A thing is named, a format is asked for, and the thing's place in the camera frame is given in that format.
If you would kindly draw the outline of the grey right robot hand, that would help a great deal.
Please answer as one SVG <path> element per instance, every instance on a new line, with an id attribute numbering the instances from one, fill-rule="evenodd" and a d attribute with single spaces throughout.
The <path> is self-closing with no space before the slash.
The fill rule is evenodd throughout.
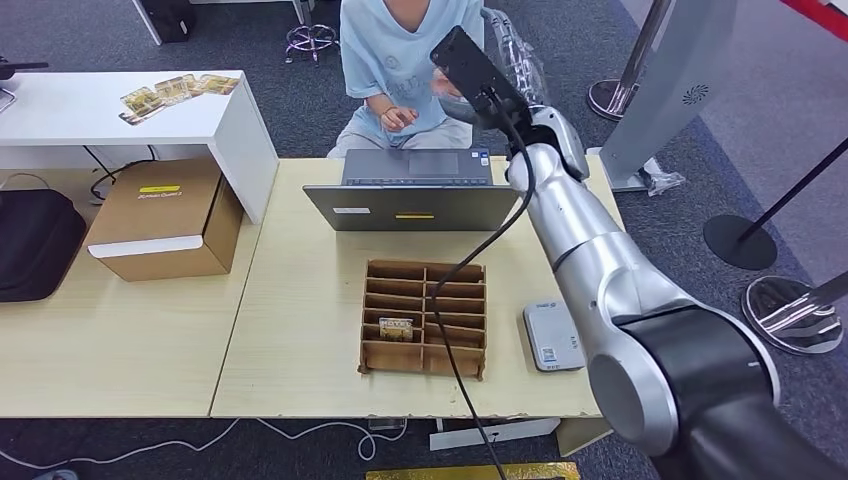
<path id="1" fill-rule="evenodd" d="M 533 47 L 519 35 L 505 12 L 483 7 L 482 16 L 497 40 L 500 70 L 531 109 L 548 105 L 543 65 Z"/>

